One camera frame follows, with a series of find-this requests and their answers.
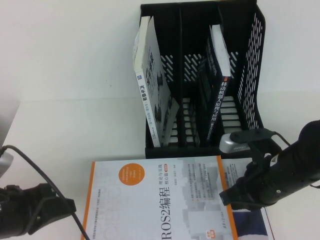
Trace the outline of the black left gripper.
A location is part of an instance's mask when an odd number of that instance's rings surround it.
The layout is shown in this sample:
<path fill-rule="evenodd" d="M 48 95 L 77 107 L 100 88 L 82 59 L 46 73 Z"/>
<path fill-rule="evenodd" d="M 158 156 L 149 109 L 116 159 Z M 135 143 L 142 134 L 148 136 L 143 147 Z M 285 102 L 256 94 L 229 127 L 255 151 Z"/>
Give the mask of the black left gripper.
<path fill-rule="evenodd" d="M 0 189 L 2 227 L 43 228 L 75 212 L 75 201 L 58 197 L 47 183 L 25 190 L 18 185 Z"/>

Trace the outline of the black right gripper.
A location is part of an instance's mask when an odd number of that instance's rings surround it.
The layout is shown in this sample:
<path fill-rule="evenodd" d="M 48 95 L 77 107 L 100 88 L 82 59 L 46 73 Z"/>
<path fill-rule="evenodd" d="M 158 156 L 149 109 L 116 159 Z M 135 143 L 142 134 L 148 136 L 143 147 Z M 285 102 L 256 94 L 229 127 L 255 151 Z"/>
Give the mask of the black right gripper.
<path fill-rule="evenodd" d="M 224 204 L 231 205 L 233 210 L 255 211 L 272 206 L 274 203 L 261 200 L 260 194 L 265 188 L 262 177 L 268 170 L 268 160 L 271 157 L 253 157 L 246 166 L 243 181 L 234 184 L 231 188 L 223 190 L 219 196 Z"/>

